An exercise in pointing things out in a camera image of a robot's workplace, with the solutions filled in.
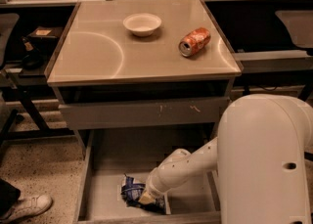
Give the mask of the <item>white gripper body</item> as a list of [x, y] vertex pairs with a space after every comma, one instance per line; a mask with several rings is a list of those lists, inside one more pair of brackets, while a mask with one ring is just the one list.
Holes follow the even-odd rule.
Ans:
[[146, 191], [149, 196], [154, 199], [161, 198], [165, 193], [170, 190], [160, 179], [158, 170], [155, 168], [146, 180]]

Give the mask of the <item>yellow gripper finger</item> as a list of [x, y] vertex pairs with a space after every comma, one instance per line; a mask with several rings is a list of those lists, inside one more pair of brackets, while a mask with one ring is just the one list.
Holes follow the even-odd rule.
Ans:
[[138, 199], [138, 202], [140, 204], [151, 204], [155, 203], [156, 199], [153, 196], [151, 196], [147, 191], [144, 191], [141, 197]]

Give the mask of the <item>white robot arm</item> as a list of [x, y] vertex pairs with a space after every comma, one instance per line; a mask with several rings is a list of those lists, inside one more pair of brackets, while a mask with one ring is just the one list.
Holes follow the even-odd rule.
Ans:
[[313, 109], [290, 96], [252, 94], [224, 111], [217, 136], [178, 149], [148, 176], [139, 202], [163, 197], [201, 172], [218, 173], [222, 224], [312, 224], [304, 150]]

